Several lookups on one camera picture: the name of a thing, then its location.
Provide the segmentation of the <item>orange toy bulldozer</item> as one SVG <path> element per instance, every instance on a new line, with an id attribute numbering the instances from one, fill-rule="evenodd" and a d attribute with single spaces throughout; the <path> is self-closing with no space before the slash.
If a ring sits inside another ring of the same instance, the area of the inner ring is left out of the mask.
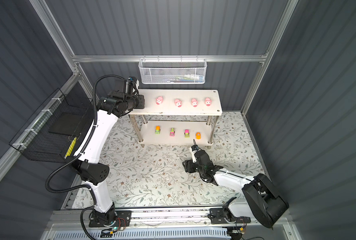
<path id="1" fill-rule="evenodd" d="M 196 133 L 196 140 L 200 140 L 202 138 L 202 135 L 200 132 Z"/>

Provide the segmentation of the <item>pink pig toy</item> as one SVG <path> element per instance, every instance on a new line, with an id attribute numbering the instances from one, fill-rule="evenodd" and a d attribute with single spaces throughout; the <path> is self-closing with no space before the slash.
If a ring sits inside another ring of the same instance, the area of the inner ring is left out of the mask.
<path id="1" fill-rule="evenodd" d="M 192 104 L 193 107 L 197 107 L 199 102 L 198 102 L 197 99 L 192 99 L 191 104 Z"/>
<path id="2" fill-rule="evenodd" d="M 181 101 L 180 99 L 175 99 L 175 100 L 174 100 L 174 104 L 175 104 L 178 108 L 180 108 L 180 107 L 182 106 L 182 101 Z"/>
<path id="3" fill-rule="evenodd" d="M 156 104 L 157 105 L 161 105 L 163 103 L 163 97 L 162 96 L 159 96 L 156 98 Z"/>
<path id="4" fill-rule="evenodd" d="M 206 98 L 205 105 L 209 107 L 211 104 L 212 104 L 212 100 L 210 98 Z"/>

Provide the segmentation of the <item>green pink mixer toy truck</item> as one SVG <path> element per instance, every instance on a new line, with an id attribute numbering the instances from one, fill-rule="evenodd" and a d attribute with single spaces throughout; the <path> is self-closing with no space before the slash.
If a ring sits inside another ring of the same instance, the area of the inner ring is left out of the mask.
<path id="1" fill-rule="evenodd" d="M 188 129 L 185 130 L 184 136 L 185 136 L 185 138 L 190 137 L 190 131 Z"/>

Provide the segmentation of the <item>green orange mixer toy truck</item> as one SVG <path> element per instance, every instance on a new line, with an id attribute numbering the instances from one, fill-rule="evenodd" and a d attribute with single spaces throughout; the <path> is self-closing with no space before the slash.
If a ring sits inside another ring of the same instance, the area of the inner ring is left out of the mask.
<path id="1" fill-rule="evenodd" d="M 160 134 L 160 126 L 156 126 L 156 128 L 155 128 L 155 134 L 157 134 L 157 135 Z"/>

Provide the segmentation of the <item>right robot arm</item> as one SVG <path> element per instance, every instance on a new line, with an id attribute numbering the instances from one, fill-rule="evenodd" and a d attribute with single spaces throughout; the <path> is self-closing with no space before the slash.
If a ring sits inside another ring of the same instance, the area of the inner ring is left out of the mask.
<path id="1" fill-rule="evenodd" d="M 183 162 L 186 173 L 198 173 L 203 182 L 229 188 L 245 197 L 245 201 L 232 197 L 221 209 L 211 210 L 208 218 L 213 224 L 247 224 L 254 218 L 262 226 L 272 228 L 288 210 L 289 203 L 266 175 L 246 176 L 230 172 L 215 165 L 206 151 L 195 147 L 191 148 L 191 154 L 192 159 Z"/>

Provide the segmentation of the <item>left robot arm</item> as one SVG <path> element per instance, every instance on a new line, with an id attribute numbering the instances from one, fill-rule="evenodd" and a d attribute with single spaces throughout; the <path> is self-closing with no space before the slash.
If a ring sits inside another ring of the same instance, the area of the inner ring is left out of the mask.
<path id="1" fill-rule="evenodd" d="M 84 187 L 91 192 L 93 209 L 103 214 L 111 211 L 114 206 L 106 181 L 109 166 L 99 163 L 103 146 L 120 117 L 134 109 L 144 109 L 145 105 L 144 96 L 138 90 L 139 81 L 135 77 L 124 79 L 116 75 L 102 76 L 94 84 L 93 91 L 96 91 L 100 81 L 109 78 L 120 81 L 119 89 L 100 99 L 93 99 L 94 119 L 72 163 Z"/>

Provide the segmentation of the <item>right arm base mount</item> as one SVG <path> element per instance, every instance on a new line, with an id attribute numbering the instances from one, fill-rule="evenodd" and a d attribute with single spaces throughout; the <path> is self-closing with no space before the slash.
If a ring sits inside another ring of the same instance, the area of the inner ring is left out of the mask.
<path id="1" fill-rule="evenodd" d="M 229 210 L 223 208 L 211 208 L 207 217 L 211 220 L 213 225 L 220 224 L 242 224 L 251 223 L 249 217 L 235 217 Z"/>

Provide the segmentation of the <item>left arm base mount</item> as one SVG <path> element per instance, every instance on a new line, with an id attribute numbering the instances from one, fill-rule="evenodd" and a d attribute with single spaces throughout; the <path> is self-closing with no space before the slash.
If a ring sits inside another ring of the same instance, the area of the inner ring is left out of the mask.
<path id="1" fill-rule="evenodd" d="M 110 211 L 107 213 L 100 213 L 93 210 L 89 215 L 89 227 L 128 227 L 131 221 L 132 211 Z"/>

